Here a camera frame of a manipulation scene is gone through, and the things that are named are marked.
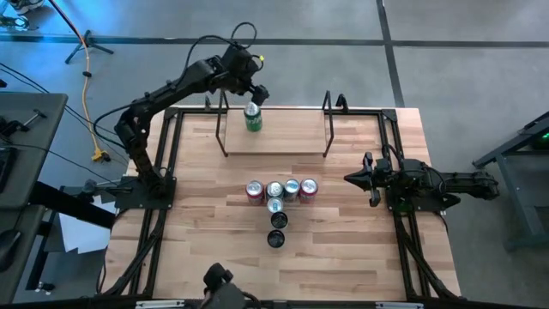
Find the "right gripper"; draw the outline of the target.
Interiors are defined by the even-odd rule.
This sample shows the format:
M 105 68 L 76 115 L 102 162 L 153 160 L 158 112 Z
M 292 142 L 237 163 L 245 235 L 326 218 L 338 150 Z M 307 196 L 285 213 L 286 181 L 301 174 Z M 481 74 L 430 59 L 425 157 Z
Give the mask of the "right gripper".
M 376 160 L 374 160 L 372 152 L 366 152 L 364 155 L 364 168 L 344 177 L 348 183 L 359 187 L 361 190 L 368 190 L 371 193 L 369 199 L 371 207 L 376 207 L 381 202 L 379 188 L 387 189 L 391 185 L 396 185 L 399 178 L 398 172 L 394 169 L 388 177 L 379 177 L 374 172 L 375 165 Z

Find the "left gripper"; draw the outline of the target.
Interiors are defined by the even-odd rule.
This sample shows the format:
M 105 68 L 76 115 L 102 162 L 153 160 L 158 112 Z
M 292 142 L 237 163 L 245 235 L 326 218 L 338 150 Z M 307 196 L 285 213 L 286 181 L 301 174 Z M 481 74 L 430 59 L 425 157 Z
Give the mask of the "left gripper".
M 249 53 L 242 45 L 229 45 L 222 56 L 222 64 L 228 71 L 226 89 L 229 92 L 239 96 L 250 93 L 250 100 L 257 106 L 262 106 L 269 98 L 266 87 L 254 85 L 252 81 L 252 77 L 263 67 L 260 56 Z

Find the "green Sprite can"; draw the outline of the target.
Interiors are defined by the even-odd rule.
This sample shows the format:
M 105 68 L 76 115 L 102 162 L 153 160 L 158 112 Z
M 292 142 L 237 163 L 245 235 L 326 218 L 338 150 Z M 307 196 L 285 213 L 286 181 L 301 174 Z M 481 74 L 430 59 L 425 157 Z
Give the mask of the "green Sprite can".
M 260 106 L 256 103 L 249 102 L 244 108 L 244 119 L 248 131 L 259 131 L 262 128 L 262 114 Z
M 265 193 L 268 200 L 273 197 L 282 199 L 284 197 L 284 185 L 279 181 L 271 181 L 267 183 Z

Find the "orange-red Fanta can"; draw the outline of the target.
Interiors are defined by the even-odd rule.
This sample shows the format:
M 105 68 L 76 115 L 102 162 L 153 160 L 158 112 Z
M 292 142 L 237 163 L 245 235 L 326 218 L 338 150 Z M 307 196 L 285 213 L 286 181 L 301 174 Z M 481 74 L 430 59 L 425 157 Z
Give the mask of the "orange-red Fanta can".
M 252 180 L 245 187 L 248 201 L 251 205 L 262 205 L 264 201 L 264 186 L 258 180 Z
M 314 179 L 303 179 L 299 187 L 301 203 L 313 203 L 318 192 L 318 183 Z

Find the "slim blue drink can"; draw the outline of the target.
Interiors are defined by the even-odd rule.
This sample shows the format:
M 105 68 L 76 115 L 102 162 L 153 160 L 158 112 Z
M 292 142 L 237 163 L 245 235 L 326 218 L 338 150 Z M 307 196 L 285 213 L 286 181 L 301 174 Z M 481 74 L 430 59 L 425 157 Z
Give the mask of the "slim blue drink can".
M 293 203 L 298 199 L 300 183 L 296 179 L 289 179 L 284 184 L 284 201 Z

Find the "gray metal cart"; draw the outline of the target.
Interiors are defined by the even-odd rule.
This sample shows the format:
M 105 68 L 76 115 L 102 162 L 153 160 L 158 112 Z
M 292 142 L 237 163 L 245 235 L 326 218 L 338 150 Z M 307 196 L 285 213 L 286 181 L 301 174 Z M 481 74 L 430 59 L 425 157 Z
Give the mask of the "gray metal cart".
M 530 143 L 549 131 L 549 111 L 525 124 L 506 142 L 473 161 L 477 168 L 496 164 L 520 234 L 504 242 L 506 251 L 549 246 L 549 151 Z

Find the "black floor stand foot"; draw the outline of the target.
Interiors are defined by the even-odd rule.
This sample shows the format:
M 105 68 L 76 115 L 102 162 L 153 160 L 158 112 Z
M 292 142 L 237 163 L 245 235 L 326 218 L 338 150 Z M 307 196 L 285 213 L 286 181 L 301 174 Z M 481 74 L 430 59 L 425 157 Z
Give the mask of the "black floor stand foot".
M 64 63 L 69 64 L 72 58 L 77 54 L 79 51 L 84 51 L 87 48 L 95 48 L 97 50 L 100 50 L 102 52 L 105 52 L 107 54 L 112 55 L 114 53 L 113 50 L 108 49 L 104 46 L 98 45 L 94 38 L 92 37 L 92 33 L 90 30 L 87 30 L 83 35 L 83 42 L 80 42 L 77 44 L 76 48 L 65 58 Z

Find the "black device with green light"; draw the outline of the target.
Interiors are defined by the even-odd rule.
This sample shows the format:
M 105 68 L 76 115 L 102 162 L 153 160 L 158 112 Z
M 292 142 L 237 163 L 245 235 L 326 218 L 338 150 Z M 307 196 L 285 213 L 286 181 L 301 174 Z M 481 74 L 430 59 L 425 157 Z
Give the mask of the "black device with green light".
M 549 151 L 549 131 L 541 134 L 533 139 L 530 146 L 534 150 L 548 150 Z

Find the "gray desk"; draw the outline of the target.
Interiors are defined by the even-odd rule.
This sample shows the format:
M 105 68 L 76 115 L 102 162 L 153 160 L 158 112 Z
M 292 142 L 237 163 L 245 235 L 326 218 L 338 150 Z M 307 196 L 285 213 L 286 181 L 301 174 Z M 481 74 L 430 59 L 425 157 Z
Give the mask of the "gray desk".
M 48 149 L 63 116 L 65 94 L 0 93 L 0 116 L 26 124 L 28 131 L 14 132 L 0 148 L 15 148 L 15 162 L 0 192 L 0 233 L 14 229 L 21 233 L 13 250 L 13 262 L 0 270 L 0 305 L 15 296 L 45 208 L 29 202 Z

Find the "black desk crossbar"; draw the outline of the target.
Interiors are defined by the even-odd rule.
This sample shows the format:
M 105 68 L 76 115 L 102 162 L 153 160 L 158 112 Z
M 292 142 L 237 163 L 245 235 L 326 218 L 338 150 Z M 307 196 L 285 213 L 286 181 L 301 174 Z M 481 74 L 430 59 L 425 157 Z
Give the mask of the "black desk crossbar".
M 28 202 L 104 228 L 112 228 L 116 219 L 116 216 L 107 210 L 41 182 L 35 183 Z

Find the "black keyboard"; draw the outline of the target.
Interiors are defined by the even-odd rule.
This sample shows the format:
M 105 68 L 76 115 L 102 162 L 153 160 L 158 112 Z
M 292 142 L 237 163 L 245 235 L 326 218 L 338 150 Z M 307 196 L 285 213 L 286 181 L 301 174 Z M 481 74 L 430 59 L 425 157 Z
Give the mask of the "black keyboard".
M 15 148 L 0 148 L 0 193 L 4 191 L 8 182 L 16 156 L 17 150 Z

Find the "black computer mouse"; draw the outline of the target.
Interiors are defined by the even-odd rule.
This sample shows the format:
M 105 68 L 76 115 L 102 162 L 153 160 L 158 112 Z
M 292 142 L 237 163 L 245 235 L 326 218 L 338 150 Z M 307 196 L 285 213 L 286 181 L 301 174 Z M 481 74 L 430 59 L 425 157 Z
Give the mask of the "black computer mouse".
M 10 229 L 0 233 L 0 272 L 6 271 L 14 262 L 20 240 L 19 230 Z

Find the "black aluminium table frame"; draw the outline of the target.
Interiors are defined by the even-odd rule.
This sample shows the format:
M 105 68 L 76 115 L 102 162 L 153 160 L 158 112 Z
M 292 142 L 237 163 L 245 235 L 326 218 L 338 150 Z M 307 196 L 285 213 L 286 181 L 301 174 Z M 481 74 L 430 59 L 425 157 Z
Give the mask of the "black aluminium table frame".
M 344 177 L 375 157 L 403 148 L 429 158 L 415 109 L 333 112 L 334 139 L 321 154 L 230 154 L 215 136 L 217 113 L 180 110 L 167 133 L 161 116 L 151 124 L 148 152 L 174 142 L 176 156 L 162 156 L 177 179 L 172 207 L 157 249 L 140 264 L 134 284 L 155 298 L 199 298 L 203 276 L 215 263 L 261 300 L 403 300 L 394 219 L 384 204 Z M 314 179 L 313 203 L 284 206 L 288 225 L 280 248 L 268 245 L 267 206 L 251 205 L 245 187 L 289 179 Z

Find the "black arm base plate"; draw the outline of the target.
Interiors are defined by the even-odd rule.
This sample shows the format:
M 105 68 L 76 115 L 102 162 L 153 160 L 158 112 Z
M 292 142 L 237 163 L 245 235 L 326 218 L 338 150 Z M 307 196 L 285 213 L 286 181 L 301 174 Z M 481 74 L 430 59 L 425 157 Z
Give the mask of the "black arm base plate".
M 137 177 L 123 177 L 118 186 L 123 191 L 116 194 L 118 209 L 170 209 L 173 205 L 177 179 L 166 181 L 166 192 L 161 197 L 149 193 L 145 184 Z
M 387 190 L 389 208 L 396 212 L 410 213 L 413 211 L 441 212 L 458 204 L 461 199 L 452 194 L 439 194 L 421 191 Z

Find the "silver metal bracket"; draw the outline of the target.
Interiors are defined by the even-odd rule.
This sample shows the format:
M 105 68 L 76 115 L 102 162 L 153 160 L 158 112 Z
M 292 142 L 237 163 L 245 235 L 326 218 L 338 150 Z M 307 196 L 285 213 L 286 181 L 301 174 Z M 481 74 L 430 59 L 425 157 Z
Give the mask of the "silver metal bracket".
M 137 301 L 135 309 L 182 309 L 184 300 L 143 300 Z
M 413 302 L 389 302 L 379 301 L 375 303 L 376 309 L 425 309 L 421 303 Z

